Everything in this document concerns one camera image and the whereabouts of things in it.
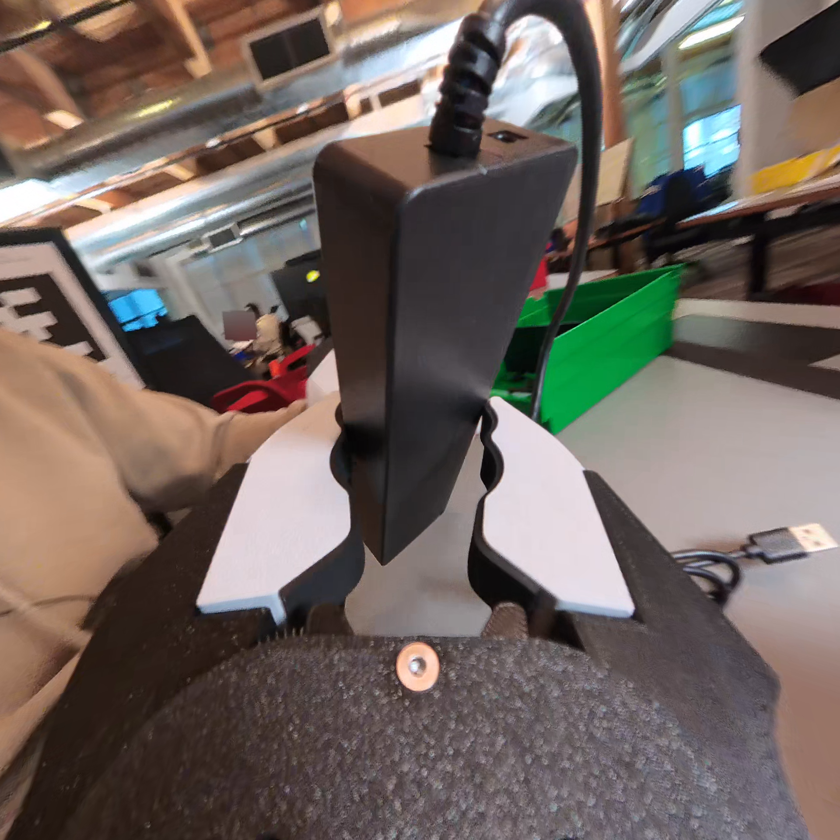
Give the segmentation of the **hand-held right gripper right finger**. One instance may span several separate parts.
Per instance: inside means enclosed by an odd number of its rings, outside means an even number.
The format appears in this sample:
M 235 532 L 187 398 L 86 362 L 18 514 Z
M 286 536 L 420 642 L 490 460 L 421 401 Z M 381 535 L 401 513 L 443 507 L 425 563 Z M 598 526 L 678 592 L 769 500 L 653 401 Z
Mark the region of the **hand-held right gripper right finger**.
M 494 607 L 632 618 L 636 606 L 581 463 L 498 396 L 479 427 L 483 447 L 467 564 Z

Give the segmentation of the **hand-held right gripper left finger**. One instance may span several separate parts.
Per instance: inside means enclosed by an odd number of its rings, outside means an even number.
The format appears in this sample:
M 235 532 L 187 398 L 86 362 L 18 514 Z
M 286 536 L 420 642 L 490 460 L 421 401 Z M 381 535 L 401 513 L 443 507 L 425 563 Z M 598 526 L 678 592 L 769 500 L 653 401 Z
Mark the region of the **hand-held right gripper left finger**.
M 267 610 L 276 625 L 301 625 L 315 606 L 344 605 L 363 572 L 340 398 L 329 396 L 250 457 L 196 609 Z

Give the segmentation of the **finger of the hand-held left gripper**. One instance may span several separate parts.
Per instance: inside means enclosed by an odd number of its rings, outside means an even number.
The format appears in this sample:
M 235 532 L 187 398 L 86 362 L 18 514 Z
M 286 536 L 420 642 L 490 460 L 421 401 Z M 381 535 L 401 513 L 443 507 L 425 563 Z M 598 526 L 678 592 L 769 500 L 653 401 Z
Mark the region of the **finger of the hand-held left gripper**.
M 340 383 L 335 352 L 329 351 L 315 365 L 306 383 L 307 408 L 326 403 L 334 410 L 340 404 Z

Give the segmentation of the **black adapter box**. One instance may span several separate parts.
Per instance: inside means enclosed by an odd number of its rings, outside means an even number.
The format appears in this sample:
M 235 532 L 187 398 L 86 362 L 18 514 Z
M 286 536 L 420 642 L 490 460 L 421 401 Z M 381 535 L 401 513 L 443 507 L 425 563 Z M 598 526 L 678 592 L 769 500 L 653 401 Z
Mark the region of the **black adapter box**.
M 352 519 L 388 564 L 445 510 L 577 164 L 489 121 L 475 159 L 425 127 L 314 162 Z

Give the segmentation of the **person's left forearm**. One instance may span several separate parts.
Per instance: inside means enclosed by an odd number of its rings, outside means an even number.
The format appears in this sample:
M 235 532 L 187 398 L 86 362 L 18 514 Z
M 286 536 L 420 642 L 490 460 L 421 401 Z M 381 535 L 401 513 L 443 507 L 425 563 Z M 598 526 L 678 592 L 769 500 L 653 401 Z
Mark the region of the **person's left forearm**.
M 230 421 L 204 406 L 7 330 L 1 355 L 2 461 L 15 479 L 157 514 L 190 507 L 233 463 Z

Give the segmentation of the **person's left hand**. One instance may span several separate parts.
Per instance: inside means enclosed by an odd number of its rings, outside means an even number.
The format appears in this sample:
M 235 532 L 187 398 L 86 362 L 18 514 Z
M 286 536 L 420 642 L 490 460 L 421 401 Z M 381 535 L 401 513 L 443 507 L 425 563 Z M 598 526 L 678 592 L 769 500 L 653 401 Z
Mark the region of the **person's left hand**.
M 225 416 L 232 418 L 233 426 L 238 433 L 261 434 L 266 439 L 279 428 L 303 414 L 307 408 L 306 400 L 298 400 L 276 411 L 260 413 L 229 412 Z

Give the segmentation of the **blue lit monitor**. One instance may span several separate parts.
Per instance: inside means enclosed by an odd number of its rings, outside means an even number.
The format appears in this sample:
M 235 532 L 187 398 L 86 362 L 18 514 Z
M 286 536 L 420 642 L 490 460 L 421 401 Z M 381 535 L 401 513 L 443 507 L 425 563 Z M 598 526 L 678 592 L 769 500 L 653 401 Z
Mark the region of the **blue lit monitor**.
M 169 319 L 169 311 L 156 289 L 113 290 L 105 292 L 104 297 L 126 333 L 151 329 Z

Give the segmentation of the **green plastic bin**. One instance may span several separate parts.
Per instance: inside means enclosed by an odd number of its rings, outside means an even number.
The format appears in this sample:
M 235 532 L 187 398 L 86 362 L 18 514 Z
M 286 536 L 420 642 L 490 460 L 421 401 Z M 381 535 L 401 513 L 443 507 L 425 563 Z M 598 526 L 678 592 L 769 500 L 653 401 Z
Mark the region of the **green plastic bin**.
M 578 286 L 553 342 L 540 423 L 552 434 L 666 352 L 684 265 L 594 280 Z M 490 394 L 530 414 L 539 354 L 563 291 L 528 299 Z

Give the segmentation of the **person's beige clothing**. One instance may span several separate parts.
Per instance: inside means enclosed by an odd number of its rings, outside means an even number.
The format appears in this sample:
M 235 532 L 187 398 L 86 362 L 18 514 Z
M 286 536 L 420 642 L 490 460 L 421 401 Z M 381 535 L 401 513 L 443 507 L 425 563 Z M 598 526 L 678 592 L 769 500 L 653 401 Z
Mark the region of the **person's beige clothing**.
M 2 838 L 22 808 L 49 717 L 88 644 L 85 622 L 115 575 L 170 528 L 160 507 L 127 521 L 54 523 L 2 510 Z

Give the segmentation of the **ceiling vent unit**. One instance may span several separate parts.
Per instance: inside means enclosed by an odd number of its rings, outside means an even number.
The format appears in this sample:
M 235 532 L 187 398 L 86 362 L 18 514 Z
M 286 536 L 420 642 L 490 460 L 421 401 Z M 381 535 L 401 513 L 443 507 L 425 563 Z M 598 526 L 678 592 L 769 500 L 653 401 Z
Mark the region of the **ceiling vent unit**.
M 258 29 L 241 40 L 248 73 L 263 91 L 333 63 L 337 47 L 325 7 Z

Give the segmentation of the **blue bag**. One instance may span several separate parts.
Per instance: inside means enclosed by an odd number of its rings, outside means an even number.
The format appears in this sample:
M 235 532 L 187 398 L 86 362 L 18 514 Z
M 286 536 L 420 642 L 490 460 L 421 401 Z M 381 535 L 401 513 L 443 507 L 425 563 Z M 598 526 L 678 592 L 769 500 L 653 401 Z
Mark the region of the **blue bag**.
M 708 175 L 703 166 L 693 166 L 657 176 L 647 184 L 636 204 L 644 221 L 676 224 L 724 203 L 731 195 L 731 168 Z

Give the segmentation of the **background wooden desk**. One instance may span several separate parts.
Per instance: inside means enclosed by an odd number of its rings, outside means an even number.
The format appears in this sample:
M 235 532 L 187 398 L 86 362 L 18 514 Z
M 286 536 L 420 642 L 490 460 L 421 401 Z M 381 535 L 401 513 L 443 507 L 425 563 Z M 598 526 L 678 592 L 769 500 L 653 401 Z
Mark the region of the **background wooden desk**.
M 749 273 L 745 287 L 750 301 L 768 298 L 770 246 L 778 238 L 814 228 L 838 225 L 839 174 L 776 192 L 722 203 L 676 224 L 644 221 L 636 214 L 599 229 L 590 251 L 610 249 L 614 260 L 626 242 L 642 238 L 647 262 L 675 257 L 678 252 L 709 243 L 749 240 Z

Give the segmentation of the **yellow box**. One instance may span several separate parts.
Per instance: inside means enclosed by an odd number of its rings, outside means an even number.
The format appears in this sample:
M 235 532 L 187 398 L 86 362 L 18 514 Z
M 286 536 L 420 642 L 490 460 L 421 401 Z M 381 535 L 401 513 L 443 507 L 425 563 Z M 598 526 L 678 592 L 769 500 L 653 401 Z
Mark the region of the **yellow box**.
M 750 177 L 750 195 L 795 187 L 828 177 L 838 167 L 839 145 L 766 166 Z

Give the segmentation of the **silver ceiling duct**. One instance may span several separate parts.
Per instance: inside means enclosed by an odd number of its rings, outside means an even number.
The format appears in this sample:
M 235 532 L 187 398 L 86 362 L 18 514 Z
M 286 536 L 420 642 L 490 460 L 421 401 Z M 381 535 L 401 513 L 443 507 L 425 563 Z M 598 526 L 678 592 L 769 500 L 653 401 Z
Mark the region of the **silver ceiling duct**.
M 95 270 L 146 259 L 311 191 L 328 141 L 295 142 L 70 227 L 73 249 Z

